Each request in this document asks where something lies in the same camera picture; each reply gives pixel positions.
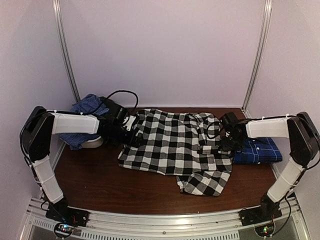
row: blue checkered cloth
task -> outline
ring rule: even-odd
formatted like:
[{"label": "blue checkered cloth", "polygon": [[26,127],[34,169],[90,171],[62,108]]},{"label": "blue checkered cloth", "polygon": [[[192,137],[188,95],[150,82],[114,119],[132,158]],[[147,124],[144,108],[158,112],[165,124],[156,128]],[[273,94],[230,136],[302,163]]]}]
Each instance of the blue checkered cloth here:
[{"label": "blue checkered cloth", "polygon": [[[91,113],[101,104],[101,100],[94,94],[88,94],[84,99],[75,103],[70,112],[72,113]],[[103,115],[109,111],[109,108],[106,108],[104,104],[101,104],[99,109],[95,111],[95,115]],[[65,141],[71,150],[82,149],[81,144],[89,140],[94,140],[100,137],[98,134],[87,134],[87,133],[60,133],[59,137]]]},{"label": "blue checkered cloth", "polygon": [[269,137],[249,138],[244,147],[234,153],[237,164],[274,163],[282,161],[282,155],[275,142]]}]

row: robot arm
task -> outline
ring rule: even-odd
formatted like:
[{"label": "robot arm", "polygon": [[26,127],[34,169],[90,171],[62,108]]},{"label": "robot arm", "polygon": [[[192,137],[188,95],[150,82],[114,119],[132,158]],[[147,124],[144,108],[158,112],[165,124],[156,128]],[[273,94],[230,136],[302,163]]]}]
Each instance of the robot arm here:
[{"label": "robot arm", "polygon": [[234,113],[227,113],[221,119],[229,136],[222,137],[221,148],[225,151],[241,147],[246,138],[279,137],[290,142],[290,158],[280,177],[261,198],[261,206],[240,213],[242,224],[255,224],[270,220],[277,215],[280,201],[300,181],[308,164],[319,151],[319,133],[306,112],[295,116],[270,117],[238,120]]},{"label": "robot arm", "polygon": [[60,133],[99,134],[118,143],[140,146],[136,137],[138,129],[133,126],[138,118],[116,103],[108,106],[110,111],[103,116],[84,115],[61,111],[47,111],[37,106],[20,134],[21,149],[32,169],[36,182],[49,202],[46,217],[72,226],[86,226],[88,212],[68,207],[50,164],[51,135]]}]

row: clothing pile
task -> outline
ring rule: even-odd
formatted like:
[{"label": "clothing pile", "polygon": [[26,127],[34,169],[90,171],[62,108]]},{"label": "clothing pile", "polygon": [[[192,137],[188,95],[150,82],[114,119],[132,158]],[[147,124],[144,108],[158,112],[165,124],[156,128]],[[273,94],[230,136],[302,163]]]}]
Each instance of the clothing pile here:
[{"label": "clothing pile", "polygon": [[218,150],[220,122],[216,117],[157,109],[137,114],[136,127],[144,144],[125,146],[118,157],[121,167],[174,175],[184,193],[220,195],[230,177],[232,160],[230,152]]}]

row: plaid shirt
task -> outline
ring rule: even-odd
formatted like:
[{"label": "plaid shirt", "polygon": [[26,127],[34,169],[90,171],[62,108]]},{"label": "plaid shirt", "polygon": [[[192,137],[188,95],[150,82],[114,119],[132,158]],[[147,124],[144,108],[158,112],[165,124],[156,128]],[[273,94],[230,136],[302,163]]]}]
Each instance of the plaid shirt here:
[{"label": "plaid shirt", "polygon": [[249,138],[244,141],[242,150],[234,154],[237,164],[274,163],[282,161],[282,155],[270,137]]},{"label": "plaid shirt", "polygon": [[229,152],[218,150],[219,120],[209,113],[138,112],[144,145],[125,146],[119,166],[175,175],[181,192],[219,196],[232,171]]}]

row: white wall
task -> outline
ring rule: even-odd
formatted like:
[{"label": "white wall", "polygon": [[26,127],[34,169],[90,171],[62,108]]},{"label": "white wall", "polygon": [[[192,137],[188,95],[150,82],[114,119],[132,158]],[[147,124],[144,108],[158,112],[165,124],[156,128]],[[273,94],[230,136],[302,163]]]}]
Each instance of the white wall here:
[{"label": "white wall", "polygon": [[[74,99],[52,1],[0,1],[0,36],[0,238],[14,240],[30,197],[39,192],[19,132],[35,106],[67,110]],[[52,158],[60,145],[52,139]]]},{"label": "white wall", "polygon": [[[240,107],[264,0],[67,0],[64,29],[81,97],[118,89],[140,106]],[[135,98],[112,97],[124,106]]]},{"label": "white wall", "polygon": [[[320,130],[319,9],[317,0],[273,1],[267,44],[248,106],[253,117],[306,111]],[[288,141],[277,144],[287,160]],[[285,164],[276,165],[282,170]],[[320,166],[304,175],[296,193],[311,237],[319,239]]]}]

